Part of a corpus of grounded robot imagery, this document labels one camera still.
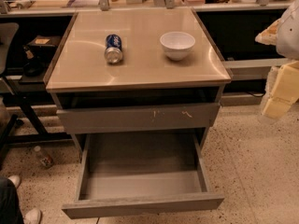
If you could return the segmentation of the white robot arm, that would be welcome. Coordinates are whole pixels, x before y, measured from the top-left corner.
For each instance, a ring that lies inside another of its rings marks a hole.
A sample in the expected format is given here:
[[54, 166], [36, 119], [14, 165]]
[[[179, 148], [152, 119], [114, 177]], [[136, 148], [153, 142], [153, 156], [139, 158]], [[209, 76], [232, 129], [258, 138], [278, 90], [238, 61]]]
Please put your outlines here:
[[279, 19], [255, 37], [255, 41], [275, 46], [277, 53], [289, 61], [272, 67], [267, 75], [259, 121], [272, 124], [299, 100], [299, 0], [292, 2]]

